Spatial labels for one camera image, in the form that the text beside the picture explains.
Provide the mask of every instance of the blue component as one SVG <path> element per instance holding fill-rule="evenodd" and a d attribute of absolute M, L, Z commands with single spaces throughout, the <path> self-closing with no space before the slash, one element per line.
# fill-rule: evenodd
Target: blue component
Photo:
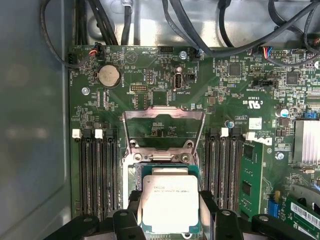
<path fill-rule="evenodd" d="M 316 118 L 317 118 L 317 114 L 314 113 L 314 112 L 305 112 L 305 113 L 303 114 L 303 117 L 304 117 L 305 119 L 316 119 Z"/>
<path fill-rule="evenodd" d="M 279 208 L 280 208 L 280 205 L 277 204 L 275 202 L 275 200 L 269 199 L 269 201 L 268 201 L 268 214 L 269 215 L 278 219 L 279 218 L 279 215 L 278 215 Z"/>

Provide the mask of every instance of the capacitor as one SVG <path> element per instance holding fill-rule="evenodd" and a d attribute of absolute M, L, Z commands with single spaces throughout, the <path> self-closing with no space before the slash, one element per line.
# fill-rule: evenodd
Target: capacitor
<path fill-rule="evenodd" d="M 224 122 L 226 128 L 233 129 L 235 127 L 235 123 L 233 121 L 227 120 Z"/>
<path fill-rule="evenodd" d="M 287 118 L 289 116 L 289 110 L 286 109 L 286 108 L 278 108 L 276 111 L 275 111 L 275 115 L 278 117 L 278 118 Z"/>

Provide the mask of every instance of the white sticker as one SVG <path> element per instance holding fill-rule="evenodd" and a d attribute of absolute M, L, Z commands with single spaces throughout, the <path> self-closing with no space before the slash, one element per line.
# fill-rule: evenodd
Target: white sticker
<path fill-rule="evenodd" d="M 304 230 L 302 227 L 298 226 L 298 230 L 300 232 L 303 232 L 304 234 L 307 234 L 308 236 L 312 237 L 313 239 L 316 239 L 314 236 L 312 236 L 308 231 Z"/>
<path fill-rule="evenodd" d="M 262 118 L 261 117 L 249 118 L 249 129 L 250 130 L 261 130 L 262 129 Z"/>
<path fill-rule="evenodd" d="M 297 206 L 293 202 L 291 203 L 291 210 L 298 214 L 300 217 L 303 219 L 307 220 L 309 223 L 311 223 L 313 226 L 317 227 L 320 229 L 320 219 L 311 215 L 308 213 L 306 210 L 302 209 L 301 207 Z"/>

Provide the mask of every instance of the screw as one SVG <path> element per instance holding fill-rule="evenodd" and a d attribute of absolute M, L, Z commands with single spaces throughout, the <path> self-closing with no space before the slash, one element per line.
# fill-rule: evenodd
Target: screw
<path fill-rule="evenodd" d="M 188 54 L 187 54 L 186 51 L 181 51 L 181 52 L 179 52 L 179 58 L 180 58 L 181 60 L 186 60 L 187 57 L 188 57 Z"/>
<path fill-rule="evenodd" d="M 277 152 L 276 155 L 275 155 L 275 159 L 277 160 L 282 160 L 285 158 L 285 155 L 282 153 L 282 152 Z"/>
<path fill-rule="evenodd" d="M 222 214 L 225 216 L 230 216 L 231 212 L 224 210 L 224 211 L 222 211 Z"/>
<path fill-rule="evenodd" d="M 175 69 L 175 71 L 176 71 L 177 73 L 181 73 L 181 72 L 182 72 L 182 67 L 178 66 L 178 67 Z"/>
<path fill-rule="evenodd" d="M 83 95 L 87 96 L 90 93 L 90 89 L 85 86 L 84 88 L 82 88 L 81 92 Z"/>
<path fill-rule="evenodd" d="M 259 219 L 261 221 L 264 221 L 264 222 L 268 222 L 269 221 L 269 218 L 267 218 L 266 216 L 260 216 Z"/>
<path fill-rule="evenodd" d="M 140 153 L 136 153 L 134 156 L 133 156 L 134 160 L 136 161 L 141 161 L 142 160 L 142 156 Z"/>
<path fill-rule="evenodd" d="M 189 162 L 189 156 L 187 154 L 182 154 L 181 160 L 182 160 L 182 162 L 187 163 L 187 162 Z"/>

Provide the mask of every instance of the aluminum heatsink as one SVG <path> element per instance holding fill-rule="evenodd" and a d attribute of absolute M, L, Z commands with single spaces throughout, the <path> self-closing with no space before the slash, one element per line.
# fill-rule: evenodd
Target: aluminum heatsink
<path fill-rule="evenodd" d="M 320 121 L 295 122 L 293 159 L 296 163 L 320 165 Z"/>

